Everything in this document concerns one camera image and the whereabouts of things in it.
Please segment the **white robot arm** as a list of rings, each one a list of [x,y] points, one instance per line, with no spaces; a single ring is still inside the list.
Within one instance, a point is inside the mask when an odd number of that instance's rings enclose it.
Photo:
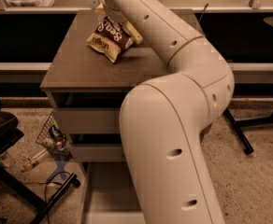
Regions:
[[[146,224],[225,224],[200,134],[228,107],[234,75],[218,50],[158,0],[105,0],[140,32],[169,75],[124,98],[124,155]]]

